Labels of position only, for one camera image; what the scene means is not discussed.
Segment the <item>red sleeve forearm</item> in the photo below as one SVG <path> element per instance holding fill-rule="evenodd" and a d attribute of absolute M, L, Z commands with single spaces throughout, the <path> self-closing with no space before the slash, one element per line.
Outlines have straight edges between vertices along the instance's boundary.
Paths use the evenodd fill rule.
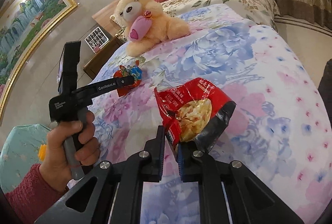
<path fill-rule="evenodd" d="M 34 164 L 21 183 L 5 197 L 22 223 L 34 223 L 46 210 L 67 193 L 71 180 L 68 168 L 58 173 L 61 187 L 52 187 L 40 172 L 41 164 Z"/>

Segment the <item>person's left hand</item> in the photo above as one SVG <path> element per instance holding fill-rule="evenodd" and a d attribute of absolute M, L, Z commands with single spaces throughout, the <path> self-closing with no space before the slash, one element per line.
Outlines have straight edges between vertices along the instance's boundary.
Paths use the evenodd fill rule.
<path fill-rule="evenodd" d="M 43 179 L 51 188 L 64 192 L 67 183 L 73 178 L 71 169 L 78 165 L 95 164 L 100 156 L 99 140 L 94 136 L 94 114 L 88 111 L 86 124 L 81 121 L 61 122 L 47 135 L 46 156 L 39 167 Z M 79 134 L 78 141 L 83 145 L 78 151 L 67 149 L 65 141 Z"/>

